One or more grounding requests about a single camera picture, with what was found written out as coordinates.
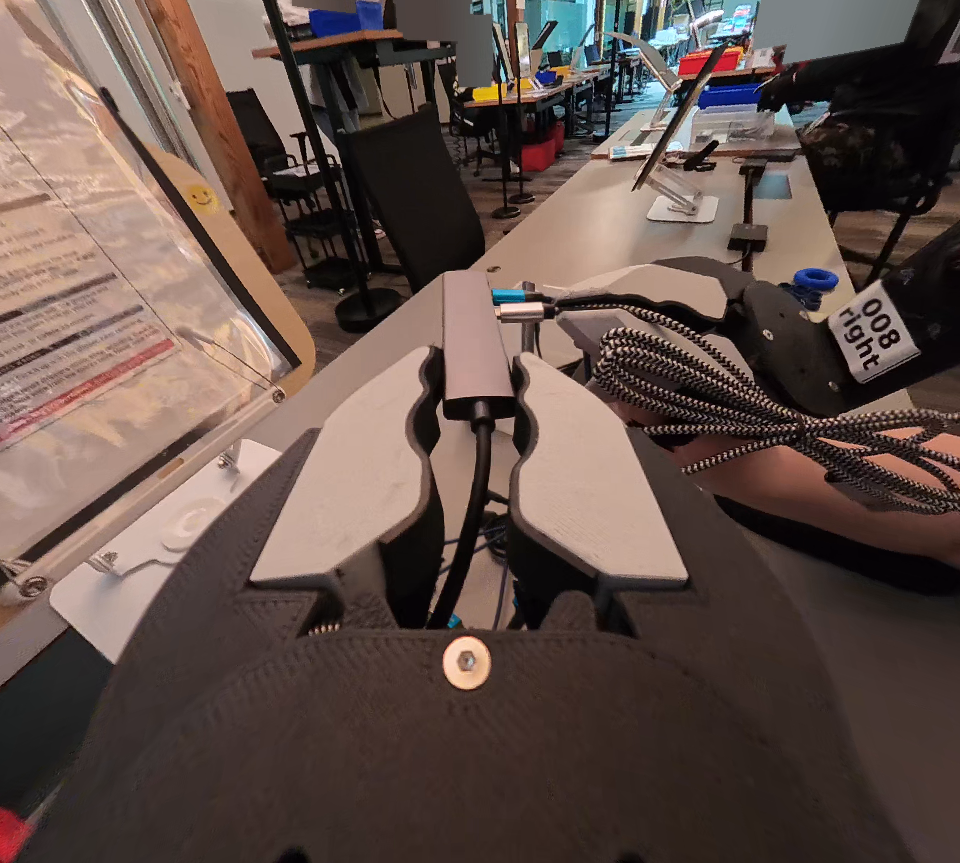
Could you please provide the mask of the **clear plastic container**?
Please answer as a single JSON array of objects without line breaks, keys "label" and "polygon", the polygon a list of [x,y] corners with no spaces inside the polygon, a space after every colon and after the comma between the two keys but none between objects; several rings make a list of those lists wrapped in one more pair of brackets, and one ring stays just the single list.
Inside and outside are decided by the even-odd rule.
[{"label": "clear plastic container", "polygon": [[699,108],[692,120],[691,143],[705,147],[713,141],[722,146],[765,141],[774,135],[775,127],[775,114],[755,106]]}]

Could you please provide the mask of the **black floor lamp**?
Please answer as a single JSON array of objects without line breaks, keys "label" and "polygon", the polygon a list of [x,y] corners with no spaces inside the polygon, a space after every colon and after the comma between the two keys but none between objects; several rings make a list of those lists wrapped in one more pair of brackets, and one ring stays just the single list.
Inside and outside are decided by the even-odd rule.
[{"label": "black floor lamp", "polygon": [[337,323],[345,332],[363,334],[371,331],[388,319],[402,306],[402,297],[397,291],[386,288],[369,287],[367,267],[361,260],[354,237],[352,215],[344,207],[337,184],[330,167],[330,161],[322,141],[321,131],[316,122],[300,66],[296,61],[289,34],[283,19],[278,0],[261,0],[270,22],[274,42],[279,50],[287,80],[294,95],[307,137],[317,162],[323,188],[330,201],[331,211],[340,226],[342,244],[353,269],[357,291],[346,296],[335,307]]}]

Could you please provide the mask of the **red storage bin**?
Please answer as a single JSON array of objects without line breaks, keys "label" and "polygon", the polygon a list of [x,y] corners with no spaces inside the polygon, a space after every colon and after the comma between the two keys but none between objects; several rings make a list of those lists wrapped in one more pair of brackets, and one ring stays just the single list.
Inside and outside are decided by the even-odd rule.
[{"label": "red storage bin", "polygon": [[[717,51],[723,49],[722,55],[717,57]],[[717,57],[711,70],[714,74],[735,72],[744,57],[744,49],[739,46],[731,48],[716,47],[713,50],[702,50],[685,55],[678,65],[678,76],[682,80],[692,80],[700,74],[705,65]]]}]

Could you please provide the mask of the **clear acrylic sign holder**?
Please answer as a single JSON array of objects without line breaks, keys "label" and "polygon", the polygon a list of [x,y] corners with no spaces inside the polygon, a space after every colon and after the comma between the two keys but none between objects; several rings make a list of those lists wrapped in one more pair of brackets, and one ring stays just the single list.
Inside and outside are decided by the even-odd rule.
[{"label": "clear acrylic sign holder", "polygon": [[234,219],[138,0],[2,0],[1,31],[2,593],[26,602],[277,409],[300,362],[147,150]]}]

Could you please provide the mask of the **white tablet stand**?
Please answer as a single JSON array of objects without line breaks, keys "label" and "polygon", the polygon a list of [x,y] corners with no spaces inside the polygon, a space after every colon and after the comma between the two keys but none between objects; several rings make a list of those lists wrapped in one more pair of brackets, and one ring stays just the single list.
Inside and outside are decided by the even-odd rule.
[{"label": "white tablet stand", "polygon": [[719,209],[719,199],[705,195],[694,176],[694,173],[657,165],[646,180],[646,185],[657,194],[646,219],[658,224],[713,223]]}]

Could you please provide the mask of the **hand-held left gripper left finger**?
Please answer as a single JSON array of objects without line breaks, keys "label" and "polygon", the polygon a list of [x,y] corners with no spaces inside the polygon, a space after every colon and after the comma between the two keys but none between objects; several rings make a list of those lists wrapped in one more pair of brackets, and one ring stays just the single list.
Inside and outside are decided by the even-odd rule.
[{"label": "hand-held left gripper left finger", "polygon": [[313,589],[342,607],[376,593],[400,628],[426,626],[446,548],[430,459],[444,375],[438,347],[416,348],[309,434],[252,585]]}]

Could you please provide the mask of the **wooden board with smiley sticker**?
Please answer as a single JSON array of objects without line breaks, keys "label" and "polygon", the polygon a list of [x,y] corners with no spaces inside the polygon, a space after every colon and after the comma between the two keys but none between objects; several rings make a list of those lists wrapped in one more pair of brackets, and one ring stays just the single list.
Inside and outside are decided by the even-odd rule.
[{"label": "wooden board with smiley sticker", "polygon": [[147,145],[147,151],[156,159],[180,195],[186,198],[197,214],[199,223],[224,256],[226,264],[251,293],[265,318],[291,346],[299,365],[283,378],[280,387],[288,398],[294,397],[306,387],[316,369],[316,347],[305,322],[226,209],[215,188],[178,156],[150,144]]}]

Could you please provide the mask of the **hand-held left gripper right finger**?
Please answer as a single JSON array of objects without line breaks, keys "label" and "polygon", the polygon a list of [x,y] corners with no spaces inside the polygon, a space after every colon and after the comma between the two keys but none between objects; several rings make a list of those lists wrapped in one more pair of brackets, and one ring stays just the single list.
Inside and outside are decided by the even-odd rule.
[{"label": "hand-held left gripper right finger", "polygon": [[690,584],[674,534],[623,422],[534,353],[513,360],[509,568],[515,603],[539,629],[565,593],[601,616],[624,593]]}]

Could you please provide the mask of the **wooden post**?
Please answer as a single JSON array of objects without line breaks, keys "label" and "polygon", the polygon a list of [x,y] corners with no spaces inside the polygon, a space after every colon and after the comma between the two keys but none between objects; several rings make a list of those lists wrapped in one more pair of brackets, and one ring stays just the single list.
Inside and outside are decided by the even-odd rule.
[{"label": "wooden post", "polygon": [[239,228],[272,274],[287,271],[294,265],[294,253],[189,1],[143,1],[171,59],[198,136],[229,198]]}]

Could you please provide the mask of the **person's right forearm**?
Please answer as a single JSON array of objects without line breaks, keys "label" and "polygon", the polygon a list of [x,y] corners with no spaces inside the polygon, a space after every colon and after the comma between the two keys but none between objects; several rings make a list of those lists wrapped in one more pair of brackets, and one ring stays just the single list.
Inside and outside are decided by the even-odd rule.
[{"label": "person's right forearm", "polygon": [[[666,425],[667,418],[623,403],[609,407],[628,425]],[[726,435],[693,438],[688,444],[665,452],[682,470],[724,452],[736,452],[747,441]],[[930,461],[958,488],[958,436],[943,433],[922,447],[957,460]],[[898,459],[890,454],[867,457],[869,462],[889,473],[933,488],[944,485],[927,467]],[[958,549],[958,511],[945,514],[919,514],[906,511],[867,509],[829,483],[825,468],[796,449],[778,446],[720,464],[696,474],[692,479],[714,497],[725,497],[738,504],[838,535],[861,543],[888,549],[923,549],[931,552]]]}]

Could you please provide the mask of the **white sign base plate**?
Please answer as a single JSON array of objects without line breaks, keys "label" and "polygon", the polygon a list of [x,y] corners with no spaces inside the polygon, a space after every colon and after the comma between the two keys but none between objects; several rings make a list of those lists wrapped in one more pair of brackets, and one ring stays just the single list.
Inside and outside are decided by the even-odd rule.
[{"label": "white sign base plate", "polygon": [[234,463],[210,461],[58,582],[53,611],[117,663],[189,549],[280,455],[243,439]]}]

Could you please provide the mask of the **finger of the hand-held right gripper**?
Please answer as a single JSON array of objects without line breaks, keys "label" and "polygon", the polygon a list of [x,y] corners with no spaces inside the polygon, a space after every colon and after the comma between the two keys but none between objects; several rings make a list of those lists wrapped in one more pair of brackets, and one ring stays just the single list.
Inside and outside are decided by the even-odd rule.
[{"label": "finger of the hand-held right gripper", "polygon": [[609,305],[646,309],[688,326],[719,326],[740,304],[752,274],[707,257],[632,265],[566,288],[554,288],[558,308]]},{"label": "finger of the hand-held right gripper", "polygon": [[615,329],[638,329],[639,322],[627,313],[560,313],[558,328],[592,364],[601,359],[602,339]]}]

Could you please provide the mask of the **black rolling cart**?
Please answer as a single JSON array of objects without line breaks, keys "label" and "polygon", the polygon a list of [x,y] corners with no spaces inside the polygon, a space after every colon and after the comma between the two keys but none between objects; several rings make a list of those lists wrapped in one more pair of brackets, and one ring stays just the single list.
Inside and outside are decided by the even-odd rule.
[{"label": "black rolling cart", "polygon": [[278,205],[282,225],[311,290],[329,290],[338,296],[356,288],[350,260],[341,255],[336,240],[342,235],[327,197],[323,174],[307,154],[305,132],[294,134],[299,157],[289,153],[281,137],[266,145],[261,179]]}]

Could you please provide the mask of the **tablet with dark screen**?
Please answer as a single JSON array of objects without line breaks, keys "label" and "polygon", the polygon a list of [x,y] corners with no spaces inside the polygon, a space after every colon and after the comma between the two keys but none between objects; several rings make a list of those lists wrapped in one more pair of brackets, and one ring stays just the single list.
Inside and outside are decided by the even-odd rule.
[{"label": "tablet with dark screen", "polygon": [[[723,40],[717,47],[728,48],[729,41]],[[642,186],[647,185],[654,175],[654,172],[663,164],[670,144],[674,141],[675,137],[677,137],[680,129],[688,120],[690,114],[696,109],[696,104],[701,92],[706,87],[711,77],[713,77],[714,73],[712,70],[714,69],[715,62],[719,56],[722,56],[722,54],[723,49],[717,51],[717,56],[714,56],[714,58],[710,60],[709,64],[704,65],[700,74],[697,75],[693,80],[692,88],[689,90],[680,106],[677,107],[674,117],[667,125],[666,130],[663,132],[660,139],[654,145],[654,149],[648,156],[643,168],[636,175],[631,188],[632,191],[636,191]]]}]

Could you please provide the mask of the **black office chair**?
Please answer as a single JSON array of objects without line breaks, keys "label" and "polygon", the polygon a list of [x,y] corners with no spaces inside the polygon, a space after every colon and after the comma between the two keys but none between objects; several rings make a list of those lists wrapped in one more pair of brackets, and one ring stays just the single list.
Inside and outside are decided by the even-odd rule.
[{"label": "black office chair", "polygon": [[337,141],[413,295],[446,272],[470,269],[486,254],[481,219],[450,156],[434,104],[342,132]]}]

